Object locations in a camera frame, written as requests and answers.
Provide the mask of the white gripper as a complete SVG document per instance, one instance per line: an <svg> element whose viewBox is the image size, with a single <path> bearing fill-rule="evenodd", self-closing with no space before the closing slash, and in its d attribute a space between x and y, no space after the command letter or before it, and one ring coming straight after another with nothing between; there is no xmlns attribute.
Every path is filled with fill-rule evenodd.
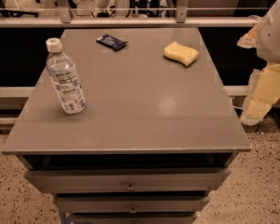
<svg viewBox="0 0 280 224"><path fill-rule="evenodd" d="M261 59L273 62L262 70L254 69L248 81L240 121L244 125L257 125L280 99L280 0L275 1L259 25L237 41L237 46L257 47Z"/></svg>

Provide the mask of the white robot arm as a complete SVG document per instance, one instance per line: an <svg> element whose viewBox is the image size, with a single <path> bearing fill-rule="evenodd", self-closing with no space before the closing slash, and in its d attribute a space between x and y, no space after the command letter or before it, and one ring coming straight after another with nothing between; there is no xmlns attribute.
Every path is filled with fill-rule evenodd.
<svg viewBox="0 0 280 224"><path fill-rule="evenodd" d="M266 62L262 70L254 69L250 75L240 117L244 125L257 125L280 99L280 0L238 40L237 46L255 48Z"/></svg>

